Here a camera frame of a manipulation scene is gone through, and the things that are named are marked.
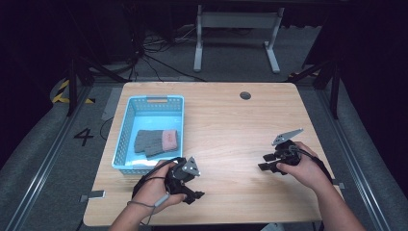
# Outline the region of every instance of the pink object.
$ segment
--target pink object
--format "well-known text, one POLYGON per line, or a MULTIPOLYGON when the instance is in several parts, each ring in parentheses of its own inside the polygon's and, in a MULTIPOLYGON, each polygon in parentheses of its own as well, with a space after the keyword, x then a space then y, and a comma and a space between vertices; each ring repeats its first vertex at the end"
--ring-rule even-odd
POLYGON ((177 148, 177 130, 164 130, 162 134, 163 151, 177 148))

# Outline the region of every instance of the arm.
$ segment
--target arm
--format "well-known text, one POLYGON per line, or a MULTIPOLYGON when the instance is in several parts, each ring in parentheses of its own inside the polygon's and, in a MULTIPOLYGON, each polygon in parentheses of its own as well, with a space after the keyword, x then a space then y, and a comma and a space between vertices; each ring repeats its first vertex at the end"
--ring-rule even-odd
MULTIPOLYGON (((168 170, 173 167, 175 163, 168 164, 158 171, 156 171, 150 178, 153 177, 166 177, 168 170)), ((141 204, 129 203, 120 215, 116 218, 112 224, 110 231, 125 231, 132 230, 138 231, 141 221, 144 218, 150 217, 153 214, 161 212, 163 209, 170 205, 175 205, 182 202, 185 199, 184 194, 173 194, 163 204, 157 208, 152 208, 158 200, 166 195, 165 179, 155 178, 148 180, 144 183, 138 193, 132 198, 133 201, 141 204)))
MULTIPOLYGON (((310 154, 318 156, 302 142, 296 142, 296 145, 310 154)), ((295 167, 285 164, 278 164, 277 167, 288 172, 300 183, 315 192, 318 197, 321 218, 327 230, 365 230, 318 165, 309 157, 302 155, 300 163, 295 167)))

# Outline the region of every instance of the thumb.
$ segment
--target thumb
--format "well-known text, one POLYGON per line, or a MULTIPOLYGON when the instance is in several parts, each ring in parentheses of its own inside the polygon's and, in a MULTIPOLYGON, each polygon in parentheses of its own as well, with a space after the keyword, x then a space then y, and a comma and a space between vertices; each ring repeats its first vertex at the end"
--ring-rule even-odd
POLYGON ((181 203, 183 200, 186 199, 186 195, 185 194, 173 194, 171 195, 168 200, 166 201, 167 205, 176 205, 181 203))
POLYGON ((277 163, 276 167, 281 171, 289 173, 290 175, 292 175, 293 172, 294 172, 294 167, 293 166, 286 165, 286 164, 283 164, 283 163, 277 163))

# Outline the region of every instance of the number 4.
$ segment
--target number 4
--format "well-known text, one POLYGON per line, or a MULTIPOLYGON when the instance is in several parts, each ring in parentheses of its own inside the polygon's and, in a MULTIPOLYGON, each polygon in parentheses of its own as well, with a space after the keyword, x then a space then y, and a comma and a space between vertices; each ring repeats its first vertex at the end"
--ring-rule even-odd
POLYGON ((93 136, 90 136, 89 133, 90 133, 90 129, 86 128, 86 129, 84 129, 84 131, 82 131, 82 132, 78 133, 77 135, 75 135, 74 138, 75 139, 84 139, 82 141, 82 146, 85 146, 85 144, 87 143, 87 139, 92 139, 93 138, 93 136))

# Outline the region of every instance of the gray cloth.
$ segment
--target gray cloth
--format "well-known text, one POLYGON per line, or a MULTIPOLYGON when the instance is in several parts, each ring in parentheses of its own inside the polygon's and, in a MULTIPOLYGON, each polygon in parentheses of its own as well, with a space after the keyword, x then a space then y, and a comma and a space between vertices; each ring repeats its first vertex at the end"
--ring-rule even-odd
POLYGON ((139 130, 135 140, 135 152, 143 152, 146 157, 163 153, 162 146, 163 130, 139 130))

